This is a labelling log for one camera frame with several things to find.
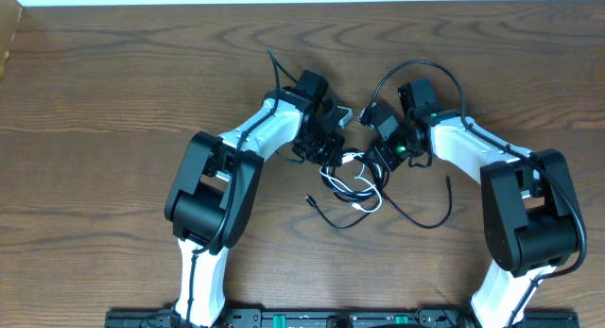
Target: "wooden table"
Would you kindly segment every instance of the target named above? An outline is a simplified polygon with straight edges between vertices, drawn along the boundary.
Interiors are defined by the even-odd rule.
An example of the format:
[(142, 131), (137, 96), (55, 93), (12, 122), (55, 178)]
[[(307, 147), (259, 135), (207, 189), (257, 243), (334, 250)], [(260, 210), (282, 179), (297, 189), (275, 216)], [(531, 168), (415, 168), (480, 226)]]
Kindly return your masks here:
[[(403, 60), (450, 68), (484, 128), (567, 158), (588, 228), (573, 276), (544, 283), (534, 307), (573, 308), (584, 326), (605, 309), (605, 3), (401, 3), (27, 9), (0, 83), (0, 325), (99, 327), (110, 308), (173, 302), (181, 255), (164, 202), (189, 139), (239, 125), (274, 88), (267, 56), (323, 73), (356, 114)], [(441, 73), (410, 67), (385, 86)], [(344, 132), (363, 148), (375, 135)], [(450, 164), (400, 167), (388, 206), (358, 216), (323, 187), (316, 165), (265, 165), (250, 224), (230, 254), (230, 300), (281, 308), (459, 304), (490, 263), (479, 187)]]

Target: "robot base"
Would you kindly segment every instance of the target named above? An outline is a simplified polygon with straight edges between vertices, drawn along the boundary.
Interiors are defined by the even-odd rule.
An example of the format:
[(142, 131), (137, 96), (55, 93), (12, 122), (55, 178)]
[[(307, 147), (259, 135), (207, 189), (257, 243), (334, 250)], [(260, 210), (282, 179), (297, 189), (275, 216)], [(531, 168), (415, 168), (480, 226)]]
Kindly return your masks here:
[[(426, 306), (403, 311), (274, 311), (226, 308), (213, 328), (372, 328), (396, 327), (458, 327), (458, 315), (463, 308)], [(184, 321), (171, 315), (170, 309), (158, 312), (110, 311), (105, 316), (105, 328), (154, 327), (177, 328)], [(571, 311), (531, 311), (525, 313), (516, 328), (579, 328), (578, 314)]]

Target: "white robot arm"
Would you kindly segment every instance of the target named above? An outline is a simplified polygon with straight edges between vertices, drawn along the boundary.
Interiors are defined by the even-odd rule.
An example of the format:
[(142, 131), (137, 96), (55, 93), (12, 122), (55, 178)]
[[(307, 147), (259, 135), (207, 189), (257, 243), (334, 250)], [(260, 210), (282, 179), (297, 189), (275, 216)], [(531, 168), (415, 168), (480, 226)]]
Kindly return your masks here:
[[(194, 326), (210, 327), (222, 311), (229, 248), (248, 222), (262, 166), (268, 157), (282, 145), (293, 142), (293, 151), (303, 159), (340, 164), (344, 139), (335, 129), (345, 128), (353, 116), (351, 109), (326, 99), (326, 92), (328, 83), (322, 76), (304, 71), (295, 87), (267, 94), (261, 110), (241, 126), (219, 137), (200, 132), (191, 140), (164, 211), (173, 222), (182, 254), (181, 296), (173, 313), (178, 320), (188, 318)], [(274, 109), (276, 95), (279, 102)], [(319, 107), (327, 108), (323, 117), (316, 116)], [(266, 120), (253, 125), (269, 113)], [(240, 148), (240, 163), (236, 165), (236, 146), (241, 133), (248, 130)], [(238, 178), (231, 216), (221, 239), (210, 246), (214, 235), (219, 234), (221, 220), (226, 218), (228, 194), (205, 184), (203, 179), (218, 177), (228, 183), (229, 190), (230, 176), (236, 168)]]
[[(405, 159), (412, 166), (411, 159), (427, 153), (429, 162), (433, 157), (450, 162), (481, 185), (485, 238), (493, 262), (470, 300), (472, 319), (458, 326), (501, 328), (521, 320), (540, 281), (580, 250), (582, 237), (585, 241), (580, 214), (574, 216), (579, 207), (565, 159), (554, 149), (532, 152), (513, 146), (464, 112), (443, 111), (428, 79), (398, 91), (405, 122), (398, 123), (377, 103), (360, 117), (363, 125), (380, 133), (368, 150), (371, 159), (393, 171)], [(539, 170), (556, 179), (571, 200), (554, 192)], [(523, 199), (530, 197), (544, 198), (544, 205), (526, 209)], [(580, 250), (580, 264), (583, 253)]]

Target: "white cable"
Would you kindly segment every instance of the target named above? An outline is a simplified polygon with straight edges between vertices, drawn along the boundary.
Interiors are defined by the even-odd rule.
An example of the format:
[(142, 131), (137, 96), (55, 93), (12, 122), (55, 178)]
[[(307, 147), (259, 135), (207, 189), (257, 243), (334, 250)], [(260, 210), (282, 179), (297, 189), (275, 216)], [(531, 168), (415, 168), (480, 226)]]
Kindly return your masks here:
[(374, 191), (376, 192), (376, 195), (378, 195), (378, 206), (374, 206), (374, 208), (371, 209), (371, 210), (366, 210), (363, 207), (361, 207), (361, 205), (358, 204), (359, 207), (360, 207), (360, 209), (357, 209), (355, 206), (354, 206), (354, 208), (357, 209), (357, 210), (363, 211), (365, 213), (372, 213), (372, 212), (380, 209), (380, 207), (382, 206), (382, 196), (380, 196), (380, 192), (378, 192), (378, 189), (376, 188), (376, 185), (372, 184), (370, 181), (368, 181), (367, 179), (365, 179), (363, 177), (358, 177), (357, 176), (355, 178), (359, 179), (359, 180), (362, 180), (362, 181), (365, 181), (370, 186), (371, 189), (374, 189)]
[[(327, 178), (327, 179), (328, 179), (328, 181), (330, 181), (330, 183), (331, 183), (332, 185), (334, 185), (334, 187), (335, 187), (336, 189), (338, 189), (338, 191), (340, 191), (340, 192), (347, 192), (347, 191), (348, 191), (348, 192), (353, 192), (353, 190), (351, 190), (351, 189), (349, 188), (349, 186), (347, 186), (347, 184), (345, 184), (345, 183), (344, 183), (343, 181), (341, 181), (340, 179), (338, 179), (338, 178), (334, 178), (334, 177), (330, 176), (330, 175), (329, 175), (329, 174), (327, 174), (327, 173), (323, 173), (323, 166), (322, 166), (322, 167), (320, 167), (320, 174), (321, 174), (323, 177)], [(338, 182), (340, 185), (342, 185), (344, 188), (346, 188), (346, 189), (347, 189), (347, 191), (345, 191), (345, 190), (341, 189), (340, 187), (338, 187), (338, 185), (334, 184), (334, 181)]]
[[(342, 163), (346, 164), (349, 163), (351, 161), (353, 161), (356, 157), (363, 157), (364, 156), (364, 152), (348, 152), (345, 153), (342, 156)], [(377, 169), (378, 169), (378, 177), (381, 178), (382, 177), (382, 168), (380, 167), (380, 165), (376, 165)], [(358, 193), (360, 192), (368, 192), (370, 190), (373, 190), (375, 192), (375, 194), (378, 196), (378, 204), (377, 206), (374, 206), (371, 210), (367, 210), (365, 209), (363, 206), (361, 206), (361, 204), (359, 203), (351, 203), (351, 206), (353, 206), (356, 210), (359, 211), (363, 211), (365, 213), (372, 213), (375, 212), (376, 210), (380, 209), (380, 207), (382, 206), (382, 196), (380, 195), (380, 192), (378, 192), (378, 188), (376, 187), (375, 184), (371, 183), (370, 181), (368, 181), (367, 179), (361, 177), (365, 171), (366, 166), (364, 164), (361, 165), (361, 171), (359, 172), (359, 174), (355, 177), (355, 179), (358, 180), (362, 180), (363, 182), (365, 182), (367, 185), (369, 185), (370, 187), (362, 190), (362, 191), (356, 191)], [(328, 181), (330, 181), (330, 183), (340, 192), (355, 192), (353, 191), (346, 183), (344, 183), (344, 181), (341, 181), (338, 178), (332, 177), (329, 175), (329, 171), (328, 171), (328, 167), (327, 166), (321, 166), (320, 167), (320, 174), (327, 178)]]

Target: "black cable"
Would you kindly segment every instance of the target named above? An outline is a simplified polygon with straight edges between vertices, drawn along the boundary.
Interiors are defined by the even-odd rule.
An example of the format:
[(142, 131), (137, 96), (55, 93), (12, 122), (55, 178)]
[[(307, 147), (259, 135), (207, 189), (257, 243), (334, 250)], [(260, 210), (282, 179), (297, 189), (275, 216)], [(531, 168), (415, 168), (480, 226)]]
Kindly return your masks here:
[[(213, 236), (213, 238), (208, 242), (208, 244), (206, 244), (203, 248), (201, 249), (196, 249), (193, 250), (193, 255), (197, 257), (197, 255), (202, 254), (204, 252), (206, 252), (208, 249), (210, 249), (219, 239), (221, 239), (223, 232), (225, 231), (225, 227), (227, 226), (227, 222), (229, 221), (229, 217), (231, 215), (231, 210), (233, 208), (233, 199), (234, 199), (234, 195), (235, 195), (235, 185), (237, 184), (237, 170), (238, 170), (238, 166), (239, 166), (239, 160), (240, 160), (240, 153), (241, 153), (241, 148), (242, 145), (244, 144), (244, 142), (246, 141), (246, 138), (248, 137), (248, 135), (255, 130), (260, 124), (262, 124), (263, 122), (265, 122), (265, 120), (269, 119), (271, 116), (273, 116), (273, 114), (275, 114), (275, 111), (277, 111), (277, 105), (279, 104), (279, 100), (280, 100), (280, 75), (278, 72), (278, 62), (277, 60), (275, 60), (275, 58), (273, 57), (273, 51), (271, 50), (271, 48), (269, 48), (268, 50), (268, 55), (271, 58), (271, 63), (273, 64), (273, 72), (275, 74), (275, 103), (273, 104), (273, 107), (269, 110), (269, 112), (267, 114), (265, 114), (262, 118), (260, 118), (258, 121), (256, 121), (254, 124), (252, 124), (249, 128), (247, 128), (246, 130), (243, 130), (239, 136), (239, 140), (237, 141), (237, 145), (235, 146), (235, 155), (233, 158), (233, 166), (235, 166), (235, 168), (233, 169), (233, 172), (231, 174), (231, 179), (230, 179), (230, 187), (229, 187), (229, 196), (227, 198), (227, 206), (225, 208), (225, 216), (222, 218), (222, 220), (220, 221), (220, 224), (218, 225), (218, 229), (215, 232), (215, 235)], [(193, 304), (193, 271), (195, 270), (196, 267), (196, 262), (197, 262), (197, 258), (193, 258), (191, 259), (191, 274), (189, 275), (189, 300), (187, 301), (187, 315), (186, 315), (186, 319), (185, 319), (185, 324), (187, 325), (187, 327), (190, 326), (190, 314), (191, 314), (191, 307)]]
[(292, 82), (297, 83), (298, 80), (296, 80), (294, 77), (292, 77), (292, 75), (290, 73), (288, 73), (286, 71), (286, 69), (276, 60), (275, 64), (277, 65), (277, 68), (279, 68), (286, 76), (287, 78), (291, 79)]
[(416, 221), (414, 218), (412, 218), (411, 216), (406, 214), (406, 212), (404, 212), (404, 210), (402, 210), (399, 206), (397, 206), (397, 204), (384, 191), (381, 193), (381, 195), (382, 195), (382, 198), (387, 202), (388, 205), (390, 205), (401, 216), (405, 217), (407, 220), (412, 222), (417, 227), (422, 228), (422, 229), (437, 229), (441, 225), (443, 225), (443, 223), (445, 223), (447, 221), (447, 219), (450, 217), (450, 215), (452, 214), (452, 182), (450, 181), (449, 175), (445, 175), (445, 184), (447, 185), (447, 192), (449, 195), (449, 197), (448, 197), (449, 205), (447, 207), (447, 214), (445, 214), (445, 216), (439, 223), (433, 224), (433, 225), (426, 225), (426, 224)]
[(147, 328), (154, 327), (151, 324), (149, 324), (149, 320), (150, 319), (157, 319), (158, 317), (163, 316), (163, 315), (165, 315), (165, 314), (164, 313), (153, 313), (153, 314), (149, 314), (149, 315), (145, 316), (144, 318), (142, 318), (139, 321), (139, 328), (144, 328), (143, 327), (143, 323), (144, 322), (147, 322)]
[[(351, 153), (363, 153), (361, 150), (357, 149), (357, 148), (349, 148), (343, 151), (342, 156), (344, 157), (347, 154), (351, 154)], [(418, 226), (419, 228), (422, 229), (436, 229), (439, 228), (439, 226), (443, 225), (443, 223), (445, 223), (445, 221), (447, 221), (447, 219), (449, 218), (449, 216), (452, 214), (452, 205), (453, 205), (453, 201), (452, 201), (452, 183), (450, 181), (450, 177), (449, 175), (445, 176), (445, 182), (447, 185), (447, 190), (448, 190), (448, 196), (449, 196), (449, 206), (448, 206), (448, 210), (447, 210), (447, 214), (443, 217), (443, 219), (437, 223), (437, 224), (432, 224), (432, 225), (426, 225), (423, 223), (420, 223), (416, 220), (414, 220), (411, 216), (409, 216), (408, 214), (406, 214), (406, 212), (404, 212), (384, 191), (384, 188), (387, 187), (387, 184), (389, 183), (389, 172), (384, 171), (384, 169), (380, 166), (377, 165), (373, 162), (371, 162), (369, 159), (367, 159), (365, 157), (365, 155), (355, 155), (354, 159), (361, 162), (363, 165), (365, 165), (371, 172), (372, 174), (372, 179), (373, 179), (373, 183), (376, 187), (376, 189), (370, 189), (368, 191), (343, 191), (342, 189), (338, 189), (337, 187), (335, 187), (331, 181), (326, 178), (325, 176), (321, 176), (321, 180), (323, 181), (323, 184), (334, 193), (335, 197), (341, 201), (344, 202), (348, 202), (348, 203), (361, 203), (370, 199), (373, 199), (375, 197), (378, 196), (378, 194), (380, 194), (380, 197), (382, 197), (382, 199), (388, 204), (390, 205), (393, 209), (395, 209), (395, 211), (397, 211), (400, 215), (402, 215), (403, 217), (405, 217), (407, 220), (409, 220), (410, 222), (412, 222), (412, 224)], [(336, 167), (332, 166), (331, 170), (329, 172), (329, 176), (331, 178), (337, 179), (339, 181), (342, 181), (339, 177), (336, 176)], [(353, 226), (359, 224), (362, 220), (366, 219), (372, 212), (373, 210), (376, 209), (377, 206), (379, 206), (379, 200), (376, 201), (374, 203), (374, 205), (370, 208), (370, 209), (365, 209), (366, 211), (371, 211), (371, 212), (366, 212), (365, 214), (363, 214), (360, 218), (358, 218), (357, 220), (355, 220), (354, 222), (352, 222), (351, 224), (345, 225), (345, 226), (338, 226), (337, 224), (335, 224), (334, 222), (332, 222), (330, 219), (328, 219), (328, 217), (323, 213), (323, 211), (320, 209), (319, 205), (317, 204), (317, 202), (309, 195), (306, 195), (306, 201), (309, 203), (309, 205), (311, 205), (311, 207), (321, 216), (321, 218), (328, 223), (328, 225), (330, 225), (332, 228), (334, 228), (335, 230), (347, 230), (347, 229), (351, 229)]]
[(410, 65), (410, 64), (414, 64), (414, 63), (419, 63), (419, 64), (426, 64), (435, 68), (440, 69), (441, 71), (443, 71), (443, 73), (445, 73), (450, 79), (452, 79), (452, 82), (454, 82), (454, 84), (456, 85), (456, 88), (458, 88), (458, 93), (459, 93), (459, 97), (460, 97), (460, 120), (462, 121), (462, 124), (464, 125), (464, 128), (469, 130), (472, 134), (476, 135), (478, 138), (486, 141), (487, 143), (493, 145), (494, 147), (497, 147), (498, 149), (504, 151), (505, 153), (509, 153), (510, 155), (518, 158), (520, 161), (523, 161), (527, 164), (529, 164), (531, 166), (531, 168), (533, 168), (535, 171), (537, 171), (540, 174), (540, 177), (546, 182), (548, 183), (553, 190), (559, 194), (561, 196), (561, 198), (563, 199), (563, 201), (565, 202), (565, 205), (567, 205), (567, 207), (569, 207), (571, 213), (572, 213), (572, 217), (574, 220), (574, 224), (576, 226), (576, 230), (578, 232), (578, 237), (579, 237), (579, 254), (578, 254), (578, 259), (576, 260), (576, 262), (569, 268), (560, 270), (560, 271), (555, 271), (549, 274), (543, 274), (543, 275), (538, 275), (536, 277), (533, 278), (533, 280), (531, 280), (531, 284), (529, 286), (529, 288), (527, 289), (526, 293), (524, 294), (523, 298), (521, 299), (521, 301), (519, 301), (519, 303), (517, 304), (517, 306), (515, 307), (515, 309), (512, 311), (510, 318), (509, 318), (509, 323), (507, 324), (508, 327), (511, 327), (514, 319), (516, 318), (517, 314), (519, 313), (519, 311), (521, 310), (521, 308), (526, 304), (526, 302), (529, 299), (529, 296), (531, 295), (532, 291), (537, 288), (539, 286), (539, 282), (545, 279), (550, 279), (550, 278), (555, 278), (555, 277), (560, 277), (560, 276), (564, 276), (567, 274), (570, 274), (574, 271), (576, 271), (577, 269), (579, 269), (579, 267), (582, 265), (582, 263), (584, 262), (584, 259), (586, 258), (586, 247), (587, 247), (587, 243), (586, 243), (586, 229), (584, 228), (584, 224), (582, 223), (582, 221), (579, 219), (579, 211), (576, 209), (576, 207), (574, 206), (574, 204), (572, 203), (571, 199), (569, 198), (569, 196), (563, 191), (561, 185), (548, 173), (546, 172), (543, 168), (541, 168), (536, 162), (534, 162), (532, 159), (530, 159), (529, 157), (526, 157), (525, 155), (513, 150), (510, 148), (510, 145), (501, 145), (500, 143), (494, 141), (492, 138), (483, 135), (482, 133), (480, 133), (478, 130), (473, 128), (473, 124), (468, 124), (466, 121), (466, 97), (464, 95), (464, 90), (462, 89), (462, 86), (460, 85), (460, 83), (458, 82), (458, 80), (454, 77), (454, 75), (448, 71), (446, 68), (442, 67), (439, 64), (436, 64), (434, 62), (431, 61), (427, 61), (427, 60), (409, 60), (406, 61), (400, 65), (398, 65), (397, 67), (395, 67), (393, 70), (391, 70), (383, 79), (382, 81), (380, 81), (380, 83), (378, 84), (378, 87), (376, 87), (376, 90), (374, 91), (374, 94), (372, 96), (372, 99), (370, 101), (370, 106), (372, 106), (376, 100), (376, 97), (378, 96), (378, 93), (380, 92), (380, 89), (382, 88), (382, 86), (385, 84), (385, 82), (393, 75), (395, 74), (395, 72), (397, 72), (398, 70), (400, 70), (401, 68)]
[(306, 159), (305, 159), (304, 155), (302, 156), (302, 158), (301, 158), (301, 159), (292, 159), (292, 158), (286, 158), (286, 157), (284, 157), (284, 156), (283, 156), (283, 155), (280, 153), (280, 151), (279, 151), (278, 149), (276, 149), (276, 150), (275, 150), (275, 153), (277, 153), (277, 155), (278, 155), (280, 158), (282, 158), (283, 160), (285, 160), (285, 161), (286, 161), (286, 162), (288, 162), (288, 163), (292, 163), (292, 164), (302, 164), (302, 163), (306, 162)]
[(433, 309), (431, 309), (431, 307), (428, 306), (428, 305), (423, 305), (422, 307), (418, 308), (418, 310), (416, 310), (416, 312), (414, 313), (414, 316), (412, 317), (414, 320), (416, 320), (416, 324), (418, 326), (421, 325), (420, 324), (420, 313), (422, 313), (423, 310), (441, 310), (441, 312), (445, 315), (445, 319), (447, 319), (447, 321), (450, 323), (450, 325), (453, 328), (458, 327), (458, 325), (454, 324), (454, 322), (450, 319), (450, 316), (447, 315), (447, 312), (445, 312), (445, 310), (440, 309), (440, 308), (433, 308)]
[(339, 231), (351, 229), (353, 226), (359, 224), (362, 220), (366, 219), (369, 215), (372, 214), (371, 212), (365, 213), (365, 214), (363, 214), (363, 216), (361, 216), (360, 218), (355, 220), (353, 223), (341, 227), (341, 226), (338, 226), (337, 224), (335, 224), (334, 222), (332, 222), (330, 219), (328, 219), (328, 217), (326, 217), (323, 214), (323, 211), (320, 209), (320, 207), (315, 202), (313, 197), (306, 195), (306, 201), (309, 203), (309, 205), (311, 205), (311, 207), (313, 207), (315, 209), (315, 211), (317, 211), (318, 214), (320, 214), (321, 218), (323, 218), (323, 220), (325, 220), (325, 222), (328, 223), (328, 225), (330, 225), (335, 230), (339, 230)]

